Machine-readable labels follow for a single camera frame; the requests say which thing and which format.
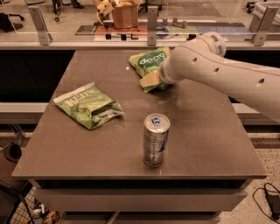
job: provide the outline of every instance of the aluminum can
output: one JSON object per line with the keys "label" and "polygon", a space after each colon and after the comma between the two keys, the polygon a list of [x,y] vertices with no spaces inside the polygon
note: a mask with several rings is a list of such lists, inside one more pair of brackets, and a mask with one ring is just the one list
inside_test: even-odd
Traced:
{"label": "aluminum can", "polygon": [[151,114],[145,118],[143,131],[143,161],[158,167],[164,162],[170,121],[165,115]]}

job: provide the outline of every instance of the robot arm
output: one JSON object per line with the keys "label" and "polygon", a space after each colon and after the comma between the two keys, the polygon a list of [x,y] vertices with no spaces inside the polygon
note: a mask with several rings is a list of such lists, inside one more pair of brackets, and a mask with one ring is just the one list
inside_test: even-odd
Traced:
{"label": "robot arm", "polygon": [[160,79],[197,81],[280,123],[280,69],[224,59],[223,38],[214,32],[177,46],[159,66]]}
{"label": "robot arm", "polygon": [[122,0],[101,0],[100,4],[97,5],[97,19],[103,25],[103,20],[106,20],[109,13],[115,7],[123,7],[125,5],[132,5],[132,3],[125,2]]}

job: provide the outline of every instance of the gray table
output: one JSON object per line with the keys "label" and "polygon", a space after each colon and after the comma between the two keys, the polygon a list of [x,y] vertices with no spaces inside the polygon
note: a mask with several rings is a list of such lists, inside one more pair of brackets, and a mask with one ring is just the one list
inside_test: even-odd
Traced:
{"label": "gray table", "polygon": [[[176,221],[216,223],[265,170],[224,94],[189,80],[144,93],[129,64],[143,51],[77,51],[52,98],[94,81],[124,115],[87,130],[50,101],[12,175],[29,179],[52,210],[171,212]],[[144,118],[155,112],[171,129],[163,165],[150,168],[143,162]]]}

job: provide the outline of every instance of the cardboard box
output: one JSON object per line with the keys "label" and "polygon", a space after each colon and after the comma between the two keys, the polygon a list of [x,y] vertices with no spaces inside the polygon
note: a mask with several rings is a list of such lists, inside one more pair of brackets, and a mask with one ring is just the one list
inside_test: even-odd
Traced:
{"label": "cardboard box", "polygon": [[115,7],[112,14],[115,28],[138,27],[138,5]]}

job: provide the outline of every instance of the wire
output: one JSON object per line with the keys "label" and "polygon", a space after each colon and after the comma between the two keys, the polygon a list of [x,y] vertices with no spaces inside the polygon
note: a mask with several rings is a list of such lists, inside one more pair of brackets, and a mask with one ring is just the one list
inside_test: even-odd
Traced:
{"label": "wire", "polygon": [[161,24],[157,24],[157,32],[163,32],[157,34],[158,39],[165,39],[169,35],[169,31]]}
{"label": "wire", "polygon": [[256,194],[259,190],[264,190],[265,193],[267,193],[267,192],[270,192],[270,193],[280,193],[279,190],[278,190],[277,188],[275,188],[276,191],[267,190],[267,189],[266,189],[266,185],[270,185],[270,186],[272,186],[273,188],[275,188],[271,183],[266,183],[266,184],[264,185],[264,188],[262,188],[262,187],[257,188],[257,189],[254,191],[252,197],[253,197],[255,203],[256,203],[256,204],[258,205],[258,207],[260,208],[261,212],[262,212],[266,217],[268,217],[269,219],[271,219],[271,220],[274,221],[275,223],[280,224],[280,222],[278,222],[278,221],[272,219],[271,217],[269,217],[269,216],[263,211],[263,209],[261,208],[260,204],[256,201],[255,194]]}
{"label": "wire", "polygon": [[4,150],[5,150],[5,148],[2,145],[0,145],[0,153]]}
{"label": "wire", "polygon": [[177,36],[178,36],[178,34],[176,33],[173,36],[170,36],[169,38],[164,38],[164,39],[172,39],[172,38],[177,37]]}

